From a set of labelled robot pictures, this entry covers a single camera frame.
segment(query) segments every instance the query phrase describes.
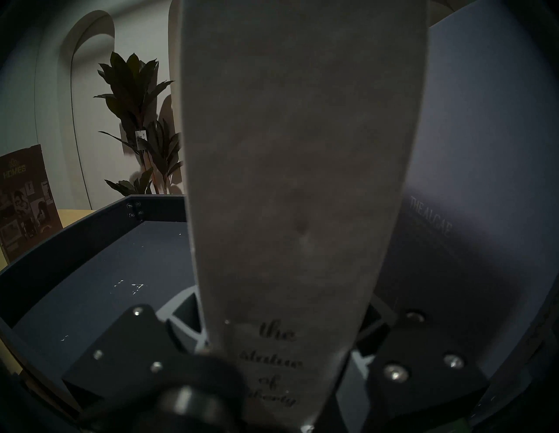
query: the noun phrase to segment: bolt head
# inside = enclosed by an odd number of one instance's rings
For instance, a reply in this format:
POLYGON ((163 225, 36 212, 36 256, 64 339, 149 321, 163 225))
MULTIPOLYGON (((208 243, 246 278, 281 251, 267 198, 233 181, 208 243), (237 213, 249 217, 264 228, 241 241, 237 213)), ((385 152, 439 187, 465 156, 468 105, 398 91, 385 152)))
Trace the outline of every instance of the bolt head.
POLYGON ((460 356, 454 355, 452 353, 445 355, 443 361, 448 367, 452 368, 453 370, 461 370, 466 365, 466 363, 462 358, 460 358, 460 356))
POLYGON ((423 323, 425 321, 425 316, 418 311, 408 311, 406 317, 415 322, 423 323))
POLYGON ((400 364, 387 364, 383 373, 388 380, 396 383, 404 383, 410 377, 408 370, 400 364))
POLYGON ((155 361, 149 369, 151 370, 152 373, 157 373, 161 371, 161 369, 163 369, 163 364, 160 363, 159 361, 155 361))

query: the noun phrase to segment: white door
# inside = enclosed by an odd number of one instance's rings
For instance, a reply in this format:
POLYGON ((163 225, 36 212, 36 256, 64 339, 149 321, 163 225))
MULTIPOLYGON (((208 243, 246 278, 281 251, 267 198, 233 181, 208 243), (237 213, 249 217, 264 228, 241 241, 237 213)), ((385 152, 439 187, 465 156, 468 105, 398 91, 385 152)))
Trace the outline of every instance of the white door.
POLYGON ((111 189, 112 182, 135 178, 140 171, 136 155, 119 141, 99 131, 121 137, 119 119, 111 113, 102 93, 111 88, 97 73, 99 63, 110 63, 115 47, 115 28, 110 16, 95 21, 84 33, 72 60, 72 111, 74 131, 83 179, 91 204, 97 210, 122 195, 111 189))

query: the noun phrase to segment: dark green leaf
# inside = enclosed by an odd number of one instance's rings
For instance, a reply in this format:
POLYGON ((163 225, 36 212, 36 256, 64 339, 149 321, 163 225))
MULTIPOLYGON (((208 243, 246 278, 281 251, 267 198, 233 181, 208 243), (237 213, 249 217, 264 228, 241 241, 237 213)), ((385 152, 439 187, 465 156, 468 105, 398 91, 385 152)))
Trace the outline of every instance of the dark green leaf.
POLYGON ((136 190, 136 194, 142 194, 140 192, 140 181, 137 179, 134 179, 134 189, 136 190))
POLYGON ((138 74, 140 73, 140 59, 138 59, 136 53, 132 53, 132 55, 128 57, 126 65, 132 71, 132 75, 134 76, 135 81, 138 77, 138 74))
POLYGON ((134 185, 132 185, 128 180, 119 180, 119 184, 131 191, 134 191, 134 185))
POLYGON ((179 134, 180 133, 178 132, 171 137, 170 145, 169 145, 169 156, 173 156, 181 148, 181 146, 178 145, 179 144, 179 139, 181 138, 181 136, 179 134))
POLYGON ((142 194, 145 192, 145 189, 148 187, 149 178, 153 173, 153 167, 150 167, 148 170, 144 171, 140 176, 140 189, 142 194))
POLYGON ((157 130, 155 129, 155 122, 153 121, 148 123, 148 140, 153 148, 153 151, 159 152, 157 130))
POLYGON ((119 139, 118 137, 115 137, 113 134, 109 134, 108 132, 105 131, 98 131, 102 134, 106 134, 106 135, 110 135, 111 137, 113 137, 115 140, 120 141, 122 144, 125 144, 126 146, 130 146, 130 144, 128 144, 126 141, 119 139))
POLYGON ((171 174, 173 174, 173 172, 175 170, 177 170, 178 168, 182 167, 183 161, 179 161, 177 162, 174 166, 172 166, 169 171, 167 172, 167 176, 170 176, 171 174))
POLYGON ((119 86, 117 86, 116 83, 111 85, 113 93, 119 99, 124 99, 126 97, 130 98, 130 103, 126 101, 125 106, 129 111, 137 114, 138 106, 143 99, 143 95, 140 95, 140 92, 138 91, 136 81, 134 81, 134 74, 126 62, 124 62, 124 59, 114 51, 111 54, 111 65, 115 71, 116 78, 119 81, 119 86))
POLYGON ((145 147, 146 150, 150 153, 150 155, 153 155, 153 154, 156 154, 156 153, 157 153, 156 149, 153 147, 153 145, 152 145, 149 141, 144 140, 144 139, 141 138, 141 137, 138 137, 137 140, 138 140, 141 144, 144 145, 144 147, 145 147))
POLYGON ((136 146, 136 144, 133 141, 128 142, 128 141, 121 140, 118 137, 115 137, 114 135, 109 134, 108 132, 105 132, 105 131, 99 131, 99 132, 102 133, 102 134, 110 135, 114 139, 120 141, 122 144, 125 144, 126 146, 130 147, 134 152, 138 153, 138 147, 136 146))
POLYGON ((119 185, 117 183, 111 182, 110 180, 105 179, 105 182, 107 183, 107 185, 109 185, 112 189, 114 189, 115 191, 118 191, 119 193, 121 193, 124 197, 129 196, 131 194, 131 192, 123 187, 122 185, 119 185))
POLYGON ((128 88, 121 83, 120 78, 117 76, 115 69, 106 65, 105 63, 99 63, 99 65, 103 68, 104 75, 100 75, 105 79, 105 82, 111 86, 111 90, 117 98, 123 108, 126 108, 128 111, 132 112, 135 116, 138 115, 138 105, 134 102, 133 95, 130 93, 128 88))
POLYGON ((171 83, 172 81, 163 81, 158 85, 156 85, 155 89, 153 89, 150 93, 146 95, 144 99, 143 109, 146 110, 147 107, 149 107, 149 105, 153 102, 153 100, 157 98, 157 95, 162 91, 164 91, 167 88, 167 86, 169 86, 171 83))
POLYGON ((167 165, 167 161, 165 161, 165 159, 162 158, 157 152, 152 152, 150 151, 150 149, 148 149, 148 152, 151 155, 153 164, 157 167, 162 175, 165 175, 165 173, 167 173, 167 169, 169 168, 169 166, 167 165))
POLYGON ((116 78, 114 69, 112 69, 109 65, 105 63, 99 63, 99 66, 103 68, 103 74, 101 74, 101 72, 98 71, 99 75, 103 77, 103 79, 108 85, 113 85, 118 83, 119 80, 116 78))
POLYGON ((105 98, 105 103, 108 109, 120 119, 128 141, 135 140, 134 131, 138 129, 135 117, 122 106, 117 98, 105 98))
POLYGON ((157 66, 157 60, 151 60, 147 62, 141 69, 136 84, 138 85, 138 90, 142 96, 145 96, 145 94, 148 92, 149 83, 151 83, 151 80, 153 79, 153 74, 157 66))

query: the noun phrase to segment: photo collage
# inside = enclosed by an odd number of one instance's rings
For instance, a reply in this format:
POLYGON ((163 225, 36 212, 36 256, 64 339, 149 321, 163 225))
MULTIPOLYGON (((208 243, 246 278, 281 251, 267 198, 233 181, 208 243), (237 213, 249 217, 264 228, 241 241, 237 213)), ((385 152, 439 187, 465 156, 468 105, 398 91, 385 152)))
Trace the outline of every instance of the photo collage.
POLYGON ((0 243, 9 263, 62 227, 40 146, 2 156, 0 164, 0 243))

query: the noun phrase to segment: yellow table surface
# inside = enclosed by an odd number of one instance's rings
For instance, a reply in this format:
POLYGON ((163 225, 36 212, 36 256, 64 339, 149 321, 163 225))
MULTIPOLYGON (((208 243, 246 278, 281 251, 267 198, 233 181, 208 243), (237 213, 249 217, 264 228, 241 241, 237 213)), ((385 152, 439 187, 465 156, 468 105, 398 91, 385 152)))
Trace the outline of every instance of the yellow table surface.
MULTIPOLYGON (((91 209, 88 210, 77 210, 77 209, 58 209, 58 216, 60 217, 60 222, 62 223, 63 227, 69 226, 73 222, 81 220, 84 216, 89 215, 93 211, 91 209)), ((0 253, 0 270, 6 267, 7 263, 3 256, 0 253)), ((2 340, 0 340, 0 360, 4 362, 8 371, 10 373, 21 373, 21 366, 12 356, 10 351, 6 348, 2 340)))

